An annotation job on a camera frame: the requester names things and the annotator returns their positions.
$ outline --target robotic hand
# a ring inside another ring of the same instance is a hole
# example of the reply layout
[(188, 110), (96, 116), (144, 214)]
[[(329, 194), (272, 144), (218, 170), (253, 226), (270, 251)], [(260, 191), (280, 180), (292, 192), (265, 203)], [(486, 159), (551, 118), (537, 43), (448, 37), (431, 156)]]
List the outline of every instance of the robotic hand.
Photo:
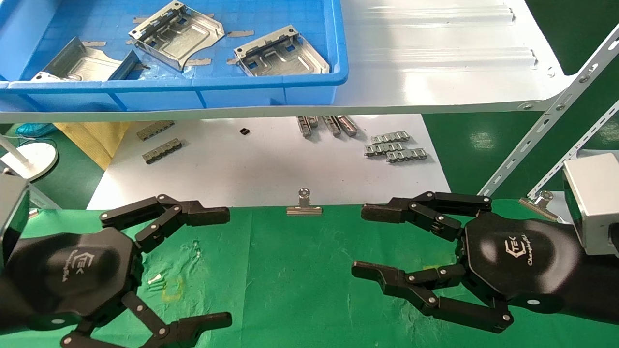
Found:
[[(16, 197), (24, 201), (22, 193)], [(15, 212), (7, 217), (21, 221), (23, 228), (24, 220), (15, 219)], [(135, 241), (121, 232), (152, 219)], [(25, 239), (19, 239), (19, 229), (3, 226), (0, 334), (77, 324), (62, 338), (62, 347), (122, 348), (90, 335), (128, 308), (152, 333), (143, 348), (186, 348), (194, 347), (204, 331), (232, 325), (232, 316), (227, 312), (165, 324), (136, 295), (144, 270), (142, 253), (153, 251), (184, 224), (227, 223), (228, 208), (206, 209), (198, 201), (181, 202), (159, 195), (105, 212), (100, 220), (103, 230), (97, 233)]]
[[(445, 214), (475, 216), (464, 226)], [(385, 295), (410, 302), (424, 315), (493, 333), (514, 322), (508, 306), (564, 313), (619, 324), (619, 258), (585, 253), (573, 225), (506, 219), (491, 199), (450, 193), (366, 204), (365, 220), (410, 222), (448, 241), (457, 263), (407, 273), (355, 261), (352, 275), (377, 282)], [(434, 290), (464, 285), (486, 306), (439, 297)]]

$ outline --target metal bracket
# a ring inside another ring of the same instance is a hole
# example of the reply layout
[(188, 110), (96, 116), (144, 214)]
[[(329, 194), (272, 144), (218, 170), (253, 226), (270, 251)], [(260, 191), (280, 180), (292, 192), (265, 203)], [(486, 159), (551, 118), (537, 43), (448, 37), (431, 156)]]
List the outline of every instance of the metal bracket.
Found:
[(569, 87), (563, 91), (553, 105), (539, 118), (539, 120), (537, 120), (537, 122), (535, 122), (522, 140), (520, 140), (510, 155), (479, 191), (479, 195), (489, 196), (501, 186), (504, 180), (581, 96), (591, 82), (593, 82), (600, 72), (602, 72), (613, 58), (619, 54), (617, 40), (619, 40), (619, 24), (610, 32), (598, 49), (587, 60), (578, 74), (575, 75), (574, 81), (572, 81)]
[(390, 142), (388, 144), (373, 144), (363, 147), (364, 154), (367, 157), (384, 155), (387, 152), (406, 150), (401, 142)]
[(292, 26), (234, 50), (248, 76), (327, 74), (330, 65)]
[(310, 206), (310, 189), (302, 188), (299, 190), (299, 206), (287, 207), (286, 215), (322, 215), (322, 208)]
[(218, 42), (223, 25), (179, 1), (172, 1), (129, 32), (135, 46), (183, 71), (189, 57)]
[(387, 162), (389, 163), (425, 160), (427, 158), (428, 154), (422, 148), (387, 152)]
[(297, 116), (297, 123), (299, 124), (299, 130), (304, 137), (311, 136), (311, 123), (309, 117)]
[(597, 120), (597, 122), (595, 122), (595, 124), (591, 128), (589, 128), (589, 130), (580, 139), (578, 139), (578, 141), (574, 144), (574, 146), (572, 146), (572, 148), (569, 151), (567, 151), (567, 153), (565, 153), (565, 155), (559, 160), (559, 162), (557, 162), (555, 166), (552, 167), (552, 169), (548, 173), (546, 173), (546, 175), (544, 175), (543, 178), (529, 191), (529, 193), (527, 193), (527, 197), (533, 198), (537, 194), (537, 192), (541, 190), (542, 187), (546, 185), (546, 183), (553, 176), (555, 176), (557, 172), (561, 170), (561, 168), (563, 168), (563, 163), (569, 159), (572, 159), (574, 156), (576, 156), (576, 154), (578, 153), (578, 150), (580, 150), (580, 148), (587, 143), (587, 140), (589, 140), (595, 133), (597, 133), (600, 130), (600, 128), (602, 128), (602, 126), (608, 120), (610, 120), (610, 118), (617, 111), (619, 111), (619, 100), (617, 100), (608, 109), (608, 111), (606, 111), (602, 115), (602, 117), (600, 117), (600, 119)]
[(166, 142), (164, 145), (161, 145), (154, 150), (148, 151), (147, 153), (142, 155), (142, 158), (144, 159), (144, 161), (146, 161), (146, 164), (151, 164), (180, 149), (181, 147), (183, 147), (183, 143), (181, 143), (178, 138), (174, 138)]
[(337, 122), (340, 124), (340, 128), (348, 135), (349, 137), (357, 136), (357, 131), (359, 130), (355, 123), (345, 115), (338, 116)]
[(340, 134), (342, 134), (342, 129), (340, 128), (340, 124), (337, 122), (337, 117), (323, 116), (322, 120), (334, 137), (339, 137)]
[(370, 137), (372, 144), (385, 144), (387, 142), (409, 141), (410, 136), (406, 131), (399, 131), (379, 136)]
[(138, 62), (133, 50), (122, 61), (117, 61), (101, 50), (84, 46), (79, 38), (75, 37), (31, 81), (122, 80)]
[(174, 126), (174, 121), (157, 121), (141, 131), (138, 131), (136, 134), (142, 141), (146, 141), (172, 126)]

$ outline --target stamped metal part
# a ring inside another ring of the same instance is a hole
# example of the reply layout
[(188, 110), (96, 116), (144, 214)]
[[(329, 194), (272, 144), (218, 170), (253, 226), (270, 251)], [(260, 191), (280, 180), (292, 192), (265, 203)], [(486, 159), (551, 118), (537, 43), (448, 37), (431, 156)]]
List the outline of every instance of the stamped metal part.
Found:
[(79, 38), (75, 37), (31, 81), (122, 80), (138, 62), (133, 50), (122, 61), (117, 61), (101, 50), (84, 46)]
[(234, 50), (248, 76), (327, 74), (330, 65), (292, 26)]
[(387, 152), (405, 150), (401, 142), (390, 142), (388, 144), (372, 144), (363, 147), (365, 155), (368, 157), (384, 155)]
[(145, 141), (146, 139), (154, 137), (172, 126), (174, 126), (174, 121), (157, 121), (136, 134), (138, 138)]
[(318, 127), (318, 116), (308, 116), (308, 122), (310, 127)]
[(299, 124), (299, 130), (304, 137), (311, 136), (310, 121), (305, 116), (297, 116), (297, 123)]
[(387, 162), (389, 163), (425, 160), (427, 158), (428, 154), (422, 148), (387, 152)]
[(335, 116), (323, 116), (322, 120), (324, 121), (324, 124), (327, 125), (327, 128), (329, 128), (331, 134), (333, 134), (334, 137), (339, 137), (340, 134), (342, 134), (342, 130), (340, 129), (340, 125), (337, 122), (337, 118)]
[(310, 206), (310, 189), (302, 188), (299, 190), (299, 206), (298, 207), (287, 207), (286, 215), (291, 215), (291, 216), (322, 215), (322, 208)]
[(129, 32), (135, 46), (176, 70), (182, 71), (192, 54), (219, 41), (223, 25), (172, 1)]
[(181, 147), (183, 147), (183, 143), (181, 143), (178, 138), (174, 138), (166, 142), (164, 145), (161, 145), (154, 150), (148, 151), (147, 153), (142, 155), (142, 158), (146, 161), (146, 164), (151, 164), (180, 149)]
[(337, 122), (340, 124), (340, 128), (342, 128), (344, 133), (346, 133), (349, 137), (354, 137), (357, 135), (357, 126), (348, 116), (338, 116)]
[(254, 35), (253, 30), (237, 30), (234, 32), (228, 32), (227, 37), (250, 37)]
[(381, 134), (379, 136), (370, 137), (372, 144), (384, 144), (387, 142), (409, 141), (410, 136), (406, 131), (398, 131), (393, 133)]

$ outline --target silver box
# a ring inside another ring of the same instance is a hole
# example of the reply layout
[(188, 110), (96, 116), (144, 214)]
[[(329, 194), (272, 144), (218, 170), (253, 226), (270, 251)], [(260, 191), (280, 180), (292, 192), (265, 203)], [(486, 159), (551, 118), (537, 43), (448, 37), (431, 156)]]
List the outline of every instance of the silver box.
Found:
[(565, 162), (565, 198), (589, 255), (617, 254), (609, 226), (619, 222), (619, 163), (613, 154)]

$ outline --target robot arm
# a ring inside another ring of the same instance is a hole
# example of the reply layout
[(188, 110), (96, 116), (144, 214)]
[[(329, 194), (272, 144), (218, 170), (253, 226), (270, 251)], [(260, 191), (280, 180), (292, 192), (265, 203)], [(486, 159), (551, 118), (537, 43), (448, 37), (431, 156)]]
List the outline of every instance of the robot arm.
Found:
[[(465, 226), (444, 214), (476, 216)], [(572, 225), (506, 219), (483, 196), (427, 192), (387, 205), (367, 204), (361, 217), (410, 222), (448, 241), (457, 263), (407, 273), (355, 261), (352, 275), (377, 282), (385, 295), (404, 298), (424, 315), (493, 333), (513, 323), (508, 305), (619, 324), (619, 259), (585, 254)], [(487, 307), (436, 296), (462, 284)]]

